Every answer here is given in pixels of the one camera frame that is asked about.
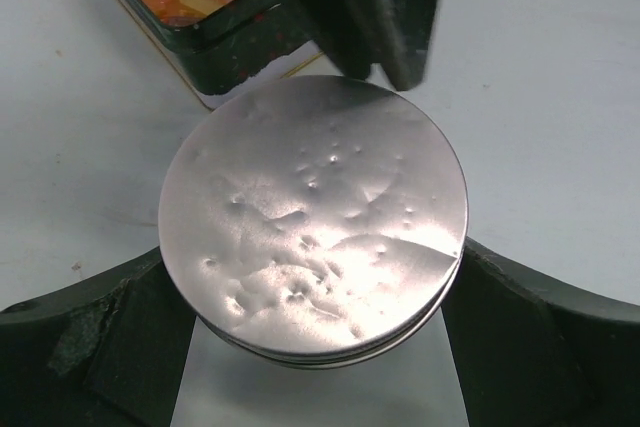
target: dented metal disc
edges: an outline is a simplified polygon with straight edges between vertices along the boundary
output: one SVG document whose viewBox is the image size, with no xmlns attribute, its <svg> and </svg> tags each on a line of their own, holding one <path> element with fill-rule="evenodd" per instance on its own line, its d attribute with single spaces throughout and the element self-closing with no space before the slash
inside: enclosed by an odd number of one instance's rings
<svg viewBox="0 0 640 427">
<path fill-rule="evenodd" d="M 297 77 L 195 129 L 169 168 L 159 230 L 178 290 L 220 337 L 285 365 L 337 367 L 433 315 L 460 262 L 466 186 L 411 103 Z"/>
</svg>

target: metal disc stack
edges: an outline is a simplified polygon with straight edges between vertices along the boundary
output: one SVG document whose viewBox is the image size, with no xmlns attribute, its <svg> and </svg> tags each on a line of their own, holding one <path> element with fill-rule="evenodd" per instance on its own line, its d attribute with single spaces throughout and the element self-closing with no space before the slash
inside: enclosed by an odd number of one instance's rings
<svg viewBox="0 0 640 427">
<path fill-rule="evenodd" d="M 213 332 L 298 368 L 360 362 L 437 310 L 460 264 L 467 194 L 417 107 L 341 77 L 236 97 L 184 142 L 160 247 Z"/>
</svg>

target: shiny metal surface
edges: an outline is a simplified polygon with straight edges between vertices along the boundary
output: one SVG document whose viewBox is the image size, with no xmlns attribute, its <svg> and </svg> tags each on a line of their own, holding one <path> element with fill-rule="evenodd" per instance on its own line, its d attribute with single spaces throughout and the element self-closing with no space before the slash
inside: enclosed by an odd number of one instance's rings
<svg viewBox="0 0 640 427">
<path fill-rule="evenodd" d="M 177 288 L 222 338 L 285 364 L 343 365 L 433 314 L 458 268 L 466 187 L 406 100 L 299 77 L 195 129 L 169 168 L 159 230 Z"/>
</svg>

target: white table surface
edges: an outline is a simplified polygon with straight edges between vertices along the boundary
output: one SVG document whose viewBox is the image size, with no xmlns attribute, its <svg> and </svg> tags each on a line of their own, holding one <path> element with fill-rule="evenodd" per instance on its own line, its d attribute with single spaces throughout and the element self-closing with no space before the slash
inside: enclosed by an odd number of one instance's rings
<svg viewBox="0 0 640 427">
<path fill-rule="evenodd" d="M 1 309 L 156 246 L 164 173 L 207 113 L 116 0 L 0 3 Z M 405 96 L 459 154 L 473 238 L 640 303 L 640 0 L 442 0 L 428 80 Z M 267 365 L 197 324 L 173 425 L 466 419 L 438 316 L 325 373 Z"/>
</svg>

